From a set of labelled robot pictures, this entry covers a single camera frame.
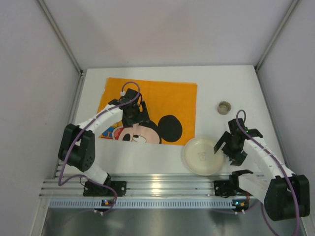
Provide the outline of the speckled ceramic cup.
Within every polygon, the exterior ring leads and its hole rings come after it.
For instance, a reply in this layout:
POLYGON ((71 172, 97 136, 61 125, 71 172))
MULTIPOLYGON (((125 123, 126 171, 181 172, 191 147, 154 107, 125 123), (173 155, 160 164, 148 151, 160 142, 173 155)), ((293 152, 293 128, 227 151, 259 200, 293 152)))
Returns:
POLYGON ((227 115, 232 109, 231 104, 228 101, 221 101, 217 106, 217 112, 220 115, 227 115))

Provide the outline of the cream round plate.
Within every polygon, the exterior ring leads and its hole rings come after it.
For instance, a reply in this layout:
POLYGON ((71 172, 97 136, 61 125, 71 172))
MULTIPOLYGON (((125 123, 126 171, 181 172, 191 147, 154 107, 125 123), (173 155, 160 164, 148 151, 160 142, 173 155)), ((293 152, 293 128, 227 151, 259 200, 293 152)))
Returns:
POLYGON ((214 152, 216 142, 206 136, 189 140, 181 151, 185 167, 200 176, 216 174, 224 164, 222 151, 214 152))

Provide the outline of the orange cartoon mouse placemat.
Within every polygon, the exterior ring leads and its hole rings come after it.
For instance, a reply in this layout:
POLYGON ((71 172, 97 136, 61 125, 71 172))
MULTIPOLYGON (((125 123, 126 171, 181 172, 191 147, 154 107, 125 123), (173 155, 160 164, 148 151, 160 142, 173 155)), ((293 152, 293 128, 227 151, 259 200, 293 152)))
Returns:
POLYGON ((98 110, 121 91, 140 91, 145 101, 149 122, 124 128, 122 122, 112 124, 99 136, 102 139, 136 143, 185 145, 195 135, 196 83, 176 83, 108 78, 98 110))

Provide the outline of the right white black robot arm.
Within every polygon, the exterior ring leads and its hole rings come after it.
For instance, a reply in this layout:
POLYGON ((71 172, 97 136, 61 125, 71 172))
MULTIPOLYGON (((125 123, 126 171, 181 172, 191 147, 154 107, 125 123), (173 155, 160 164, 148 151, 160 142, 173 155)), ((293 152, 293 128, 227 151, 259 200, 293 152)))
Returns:
POLYGON ((273 221, 309 216, 310 184, 306 176, 284 165, 266 146, 262 134, 245 127, 242 118, 230 120, 228 127, 214 151, 222 150, 232 166, 241 166, 251 158, 265 179, 250 170, 233 171, 227 180, 214 181, 215 195, 228 198, 249 193, 263 204, 273 221))

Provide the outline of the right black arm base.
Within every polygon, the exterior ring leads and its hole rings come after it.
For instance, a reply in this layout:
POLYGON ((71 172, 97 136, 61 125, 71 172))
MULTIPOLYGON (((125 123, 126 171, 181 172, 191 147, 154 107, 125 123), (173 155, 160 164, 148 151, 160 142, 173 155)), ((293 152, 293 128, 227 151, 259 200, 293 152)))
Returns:
POLYGON ((245 197, 249 195, 258 199, 258 197, 252 192, 254 188, 246 180, 240 180, 239 183, 232 183, 229 180, 215 180, 214 191, 215 196, 228 198, 228 197, 245 197))

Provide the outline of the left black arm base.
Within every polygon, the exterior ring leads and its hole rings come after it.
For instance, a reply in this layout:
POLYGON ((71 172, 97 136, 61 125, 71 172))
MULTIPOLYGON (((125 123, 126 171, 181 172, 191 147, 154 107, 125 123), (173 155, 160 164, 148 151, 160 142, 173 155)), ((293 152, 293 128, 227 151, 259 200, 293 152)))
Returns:
MULTIPOLYGON (((112 188, 118 197, 122 197, 126 194, 126 181, 111 181, 109 187, 112 188)), ((105 187, 96 185, 90 181, 86 181, 84 185, 84 197, 114 197, 115 193, 105 187)))

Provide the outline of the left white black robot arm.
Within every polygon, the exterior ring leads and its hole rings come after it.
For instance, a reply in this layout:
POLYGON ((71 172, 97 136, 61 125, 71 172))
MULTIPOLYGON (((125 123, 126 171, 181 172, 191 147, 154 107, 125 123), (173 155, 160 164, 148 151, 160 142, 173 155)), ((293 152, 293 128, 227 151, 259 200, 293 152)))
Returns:
POLYGON ((130 128, 144 121, 149 121, 149 115, 142 94, 129 88, 121 92, 119 99, 110 101, 103 110, 87 121, 78 125, 68 124, 58 152, 59 160, 63 161, 59 185, 68 181, 62 181, 66 165, 78 169, 82 173, 79 177, 85 177, 93 183, 105 184, 110 175, 94 163, 95 139, 115 123, 122 122, 123 128, 130 128))

